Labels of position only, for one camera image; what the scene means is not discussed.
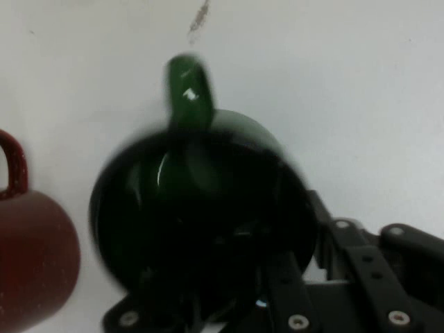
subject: metal screw head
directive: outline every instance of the metal screw head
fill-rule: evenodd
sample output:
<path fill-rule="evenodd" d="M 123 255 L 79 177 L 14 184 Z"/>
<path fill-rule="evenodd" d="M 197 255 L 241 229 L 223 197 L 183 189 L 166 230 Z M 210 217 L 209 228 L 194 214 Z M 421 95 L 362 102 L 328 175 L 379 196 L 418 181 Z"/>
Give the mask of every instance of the metal screw head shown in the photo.
<path fill-rule="evenodd" d="M 139 314 L 136 311 L 128 311 L 122 314 L 119 324 L 122 327 L 131 327 L 139 321 Z"/>
<path fill-rule="evenodd" d="M 390 229 L 390 233 L 395 234 L 396 236 L 401 236 L 402 234 L 404 234 L 404 230 L 399 228 L 399 227 L 394 227 Z"/>
<path fill-rule="evenodd" d="M 306 316 L 302 316 L 300 314 L 294 314 L 289 318 L 289 327 L 293 331 L 302 331 L 305 330 L 310 325 Z"/>
<path fill-rule="evenodd" d="M 408 314 L 402 311 L 392 311 L 388 314 L 390 322 L 397 326 L 405 326 L 410 323 L 410 317 Z"/>
<path fill-rule="evenodd" d="M 336 222 L 336 227 L 344 229 L 344 228 L 348 228 L 350 226 L 350 224 L 347 221 L 337 221 Z"/>

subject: red mug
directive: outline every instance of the red mug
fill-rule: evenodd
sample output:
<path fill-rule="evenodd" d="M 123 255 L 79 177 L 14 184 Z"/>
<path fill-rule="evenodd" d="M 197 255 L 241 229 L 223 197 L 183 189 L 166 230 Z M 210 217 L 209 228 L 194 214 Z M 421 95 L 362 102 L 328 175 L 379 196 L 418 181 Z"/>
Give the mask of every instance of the red mug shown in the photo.
<path fill-rule="evenodd" d="M 76 230 L 63 209 L 28 189 L 19 143 L 0 130 L 8 187 L 0 191 L 0 332 L 20 332 L 54 314 L 80 268 Z"/>

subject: red mug handle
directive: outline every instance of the red mug handle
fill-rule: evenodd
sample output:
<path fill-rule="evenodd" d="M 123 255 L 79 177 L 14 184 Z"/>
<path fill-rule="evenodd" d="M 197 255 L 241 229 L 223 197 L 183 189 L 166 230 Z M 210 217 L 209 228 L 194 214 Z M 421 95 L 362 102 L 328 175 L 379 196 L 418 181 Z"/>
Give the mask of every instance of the red mug handle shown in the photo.
<path fill-rule="evenodd" d="M 6 200 L 28 191 L 28 167 L 22 146 L 4 130 L 0 130 L 0 147 L 8 162 L 8 187 L 0 191 L 0 200 Z"/>

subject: green mug handle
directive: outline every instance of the green mug handle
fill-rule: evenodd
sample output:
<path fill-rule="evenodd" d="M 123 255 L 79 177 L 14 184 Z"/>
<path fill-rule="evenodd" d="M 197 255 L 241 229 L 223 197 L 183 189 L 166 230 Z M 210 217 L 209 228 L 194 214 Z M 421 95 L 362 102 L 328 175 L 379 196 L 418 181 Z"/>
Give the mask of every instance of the green mug handle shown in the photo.
<path fill-rule="evenodd" d="M 193 55 L 177 55 L 167 66 L 170 128 L 205 130 L 213 121 L 216 110 L 205 69 Z"/>

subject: white background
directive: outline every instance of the white background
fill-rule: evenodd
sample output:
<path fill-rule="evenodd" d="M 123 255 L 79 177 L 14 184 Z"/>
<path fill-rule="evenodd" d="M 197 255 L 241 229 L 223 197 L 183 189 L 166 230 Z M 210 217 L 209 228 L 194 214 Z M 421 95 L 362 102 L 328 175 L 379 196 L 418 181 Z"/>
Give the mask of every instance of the white background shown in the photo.
<path fill-rule="evenodd" d="M 31 184 L 76 224 L 76 290 L 32 333 L 100 332 L 123 292 L 87 228 L 94 181 L 133 133 L 165 124 L 163 66 L 198 53 L 217 105 L 266 126 L 335 216 L 444 237 L 444 2 L 0 1 L 0 127 Z M 1 179 L 5 184 L 4 161 Z"/>

